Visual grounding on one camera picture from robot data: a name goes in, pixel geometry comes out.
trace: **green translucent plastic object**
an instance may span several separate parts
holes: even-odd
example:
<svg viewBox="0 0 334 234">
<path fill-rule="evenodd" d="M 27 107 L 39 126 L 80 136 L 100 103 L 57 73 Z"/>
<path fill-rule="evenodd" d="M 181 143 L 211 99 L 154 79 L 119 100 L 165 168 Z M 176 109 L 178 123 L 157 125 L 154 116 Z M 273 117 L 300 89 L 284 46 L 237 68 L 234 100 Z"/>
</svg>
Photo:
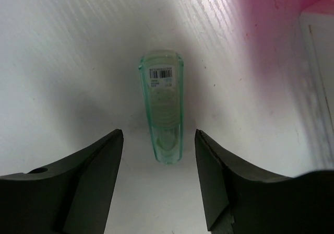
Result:
<svg viewBox="0 0 334 234">
<path fill-rule="evenodd" d="M 156 160 L 177 163 L 183 150 L 183 60 L 173 51 L 153 51 L 139 70 Z"/>
</svg>

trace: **black plastic part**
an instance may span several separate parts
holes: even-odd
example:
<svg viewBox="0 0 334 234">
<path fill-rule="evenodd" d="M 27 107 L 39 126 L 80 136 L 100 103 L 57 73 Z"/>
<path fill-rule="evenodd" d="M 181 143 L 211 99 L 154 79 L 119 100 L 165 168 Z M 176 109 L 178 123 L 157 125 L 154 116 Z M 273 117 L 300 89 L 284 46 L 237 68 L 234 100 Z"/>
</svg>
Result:
<svg viewBox="0 0 334 234">
<path fill-rule="evenodd" d="M 213 234 L 334 233 L 334 171 L 284 177 L 232 154 L 199 130 L 195 146 Z"/>
<path fill-rule="evenodd" d="M 114 130 L 28 174 L 0 177 L 0 233 L 103 234 L 122 148 Z"/>
</svg>

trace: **barcode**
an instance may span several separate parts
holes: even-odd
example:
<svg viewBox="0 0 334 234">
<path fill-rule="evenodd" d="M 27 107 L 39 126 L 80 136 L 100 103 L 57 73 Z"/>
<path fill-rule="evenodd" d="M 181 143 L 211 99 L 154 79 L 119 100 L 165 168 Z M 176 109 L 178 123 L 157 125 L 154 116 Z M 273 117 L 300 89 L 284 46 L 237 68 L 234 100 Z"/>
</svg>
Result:
<svg viewBox="0 0 334 234">
<path fill-rule="evenodd" d="M 172 77 L 172 69 L 150 69 L 151 79 L 171 78 L 171 77 Z"/>
</svg>

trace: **white sticker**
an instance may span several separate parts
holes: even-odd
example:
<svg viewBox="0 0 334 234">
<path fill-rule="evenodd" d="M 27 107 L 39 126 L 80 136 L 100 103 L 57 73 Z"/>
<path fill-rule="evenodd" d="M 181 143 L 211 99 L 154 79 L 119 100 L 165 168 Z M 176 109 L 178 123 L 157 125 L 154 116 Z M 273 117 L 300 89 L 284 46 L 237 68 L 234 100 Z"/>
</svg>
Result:
<svg viewBox="0 0 334 234">
<path fill-rule="evenodd" d="M 155 65 L 148 69 L 147 80 L 150 88 L 175 87 L 175 68 L 173 65 Z"/>
</svg>

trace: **white table surface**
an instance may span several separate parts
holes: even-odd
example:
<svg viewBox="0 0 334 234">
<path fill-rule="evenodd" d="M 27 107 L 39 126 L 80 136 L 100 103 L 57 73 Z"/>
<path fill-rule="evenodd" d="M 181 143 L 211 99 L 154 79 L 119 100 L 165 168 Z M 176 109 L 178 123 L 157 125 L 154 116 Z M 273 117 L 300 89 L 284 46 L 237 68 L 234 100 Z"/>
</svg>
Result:
<svg viewBox="0 0 334 234">
<path fill-rule="evenodd" d="M 0 0 L 0 174 L 123 130 L 105 233 L 204 234 L 194 135 L 288 176 L 333 167 L 299 28 L 317 0 Z M 182 161 L 154 160 L 140 57 L 185 61 Z"/>
</svg>

